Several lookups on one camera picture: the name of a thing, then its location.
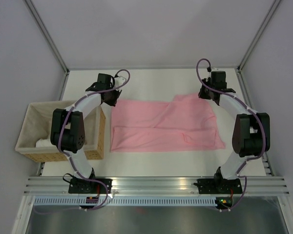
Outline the pink t shirt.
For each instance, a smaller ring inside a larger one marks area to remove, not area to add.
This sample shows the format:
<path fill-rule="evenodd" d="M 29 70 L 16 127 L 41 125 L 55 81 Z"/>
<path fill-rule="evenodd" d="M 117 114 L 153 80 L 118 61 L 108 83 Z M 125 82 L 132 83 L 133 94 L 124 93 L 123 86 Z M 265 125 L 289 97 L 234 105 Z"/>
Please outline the pink t shirt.
<path fill-rule="evenodd" d="M 172 101 L 121 99 L 111 110 L 110 150 L 160 153 L 219 150 L 217 118 L 208 101 L 196 94 Z"/>

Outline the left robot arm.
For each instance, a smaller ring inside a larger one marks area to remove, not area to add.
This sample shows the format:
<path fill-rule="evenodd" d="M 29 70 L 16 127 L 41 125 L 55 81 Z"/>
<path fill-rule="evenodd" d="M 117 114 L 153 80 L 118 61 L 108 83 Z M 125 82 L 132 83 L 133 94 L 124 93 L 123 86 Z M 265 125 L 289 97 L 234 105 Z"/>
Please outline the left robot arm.
<path fill-rule="evenodd" d="M 57 108 L 52 114 L 51 144 L 56 146 L 70 162 L 74 176 L 80 178 L 80 188 L 86 193 L 96 190 L 97 181 L 94 169 L 89 164 L 85 152 L 85 118 L 103 103 L 115 106 L 127 83 L 126 78 L 99 73 L 97 81 L 85 91 L 85 94 L 64 109 Z"/>

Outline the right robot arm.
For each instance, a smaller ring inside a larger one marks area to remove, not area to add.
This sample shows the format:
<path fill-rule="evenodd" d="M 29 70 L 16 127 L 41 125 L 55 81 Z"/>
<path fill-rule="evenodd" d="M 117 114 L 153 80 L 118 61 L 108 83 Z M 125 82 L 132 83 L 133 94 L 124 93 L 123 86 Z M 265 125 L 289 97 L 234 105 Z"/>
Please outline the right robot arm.
<path fill-rule="evenodd" d="M 213 180 L 216 191 L 223 193 L 231 186 L 230 180 L 241 176 L 249 161 L 257 160 L 270 149 L 270 116 L 260 113 L 245 104 L 232 88 L 227 87 L 226 72 L 207 69 L 208 78 L 200 78 L 201 99 L 214 101 L 235 120 L 232 134 L 233 152 L 217 171 Z"/>

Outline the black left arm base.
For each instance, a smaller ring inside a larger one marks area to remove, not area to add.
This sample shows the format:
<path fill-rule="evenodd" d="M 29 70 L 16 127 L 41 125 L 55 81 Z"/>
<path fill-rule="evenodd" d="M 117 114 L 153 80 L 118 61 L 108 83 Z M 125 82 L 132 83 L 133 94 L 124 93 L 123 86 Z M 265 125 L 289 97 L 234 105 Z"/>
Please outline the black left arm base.
<path fill-rule="evenodd" d="M 87 181 L 77 178 L 72 174 L 66 173 L 63 176 L 63 181 L 69 184 L 69 194 L 97 194 L 105 195 L 111 192 L 112 179 L 110 178 L 96 178 L 99 182 Z"/>

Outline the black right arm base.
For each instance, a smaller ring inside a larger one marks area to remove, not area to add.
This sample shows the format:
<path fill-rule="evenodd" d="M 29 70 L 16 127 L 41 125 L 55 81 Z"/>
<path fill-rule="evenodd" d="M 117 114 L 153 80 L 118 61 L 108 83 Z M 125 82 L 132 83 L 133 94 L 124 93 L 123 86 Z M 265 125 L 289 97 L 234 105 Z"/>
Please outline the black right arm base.
<path fill-rule="evenodd" d="M 235 180 L 220 180 L 217 181 L 213 178 L 197 179 L 193 184 L 198 188 L 201 195 L 215 194 L 215 195 L 231 195 L 242 194 L 242 185 L 239 179 Z"/>

